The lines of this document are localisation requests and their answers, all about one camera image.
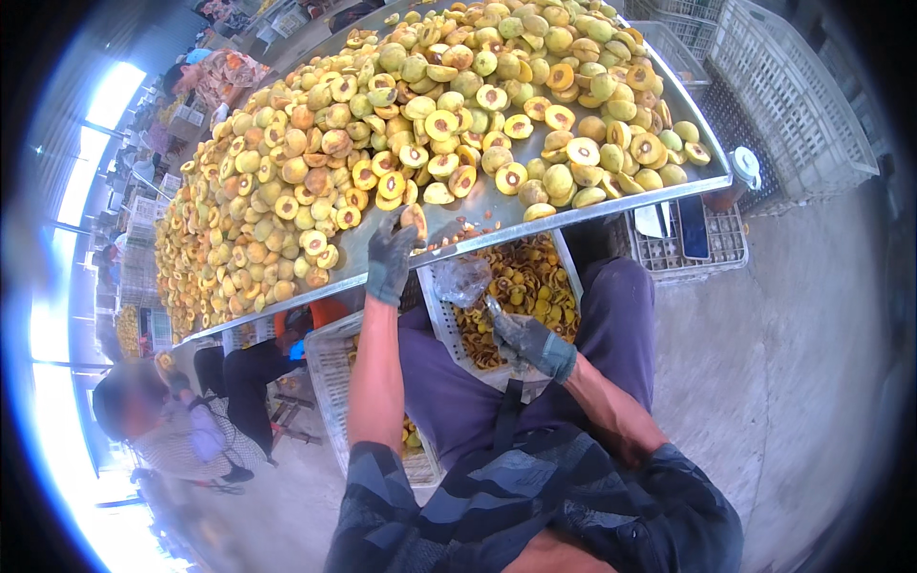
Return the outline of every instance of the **purple pants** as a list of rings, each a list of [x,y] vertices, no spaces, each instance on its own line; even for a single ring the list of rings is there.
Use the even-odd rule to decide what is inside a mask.
[[[581,277],[582,322],[576,346],[605,378],[649,412],[656,361],[653,280],[630,259],[597,261]],[[433,335],[426,308],[398,320],[404,409],[449,470],[469,452],[493,446],[503,393],[456,364]],[[569,392],[550,382],[519,414],[517,434],[589,421]]]

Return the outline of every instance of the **blue glove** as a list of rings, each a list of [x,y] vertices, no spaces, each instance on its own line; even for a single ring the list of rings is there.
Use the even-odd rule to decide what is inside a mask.
[[[301,360],[305,354],[305,347],[303,346],[303,340],[297,340],[290,347],[290,360]]]

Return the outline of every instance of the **dark shirt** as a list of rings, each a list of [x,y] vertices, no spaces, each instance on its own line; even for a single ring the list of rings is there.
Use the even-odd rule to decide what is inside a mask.
[[[326,571],[499,572],[545,527],[622,573],[737,571],[742,555],[732,505],[672,444],[630,471],[570,425],[465,456],[423,508],[390,448],[354,445]]]
[[[336,34],[342,29],[350,28],[351,24],[383,6],[385,6],[384,0],[364,0],[359,4],[344,8],[331,16],[328,20],[328,29],[332,34]]]

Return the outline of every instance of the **mug lid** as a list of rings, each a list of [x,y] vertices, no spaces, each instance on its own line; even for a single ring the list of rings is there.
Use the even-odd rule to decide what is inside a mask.
[[[749,148],[735,148],[732,153],[733,171],[743,181],[755,179],[761,171],[757,157]]]

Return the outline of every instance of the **plastic bag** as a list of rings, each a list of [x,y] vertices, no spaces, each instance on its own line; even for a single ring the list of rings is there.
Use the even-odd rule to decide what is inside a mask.
[[[434,288],[441,301],[461,308],[471,307],[491,283],[491,265],[486,259],[457,257],[436,263]]]

